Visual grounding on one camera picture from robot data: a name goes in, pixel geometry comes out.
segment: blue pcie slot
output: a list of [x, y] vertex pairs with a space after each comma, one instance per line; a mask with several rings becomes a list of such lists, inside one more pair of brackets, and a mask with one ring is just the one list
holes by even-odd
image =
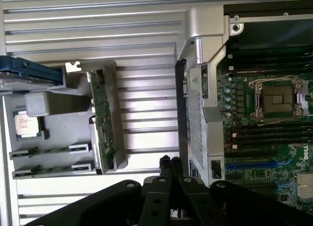
[[45, 79], [63, 84], [63, 73], [59, 68], [49, 68], [23, 58], [0, 56], [0, 72], [8, 72], [19, 75], [21, 79], [29, 77]]
[[273, 168], [278, 166], [276, 161], [267, 162], [251, 162], [251, 163], [230, 163], [226, 164], [228, 170], [236, 169], [258, 169], [258, 168]]

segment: cpu socket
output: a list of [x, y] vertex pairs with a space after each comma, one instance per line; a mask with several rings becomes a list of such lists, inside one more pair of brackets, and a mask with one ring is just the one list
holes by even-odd
[[255, 112], [250, 118], [263, 121], [303, 115], [303, 85], [298, 77], [260, 79], [249, 87], [255, 90]]

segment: circuit board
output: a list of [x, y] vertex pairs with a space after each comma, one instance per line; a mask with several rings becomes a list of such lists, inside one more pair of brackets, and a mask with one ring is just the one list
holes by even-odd
[[113, 128], [111, 120], [110, 105], [106, 94], [105, 75], [102, 70], [89, 73], [93, 105], [95, 112], [95, 125], [98, 142], [92, 144], [93, 152], [101, 162], [101, 171], [112, 169], [115, 153]]
[[217, 76], [225, 179], [309, 213], [312, 71], [310, 46], [229, 48]]

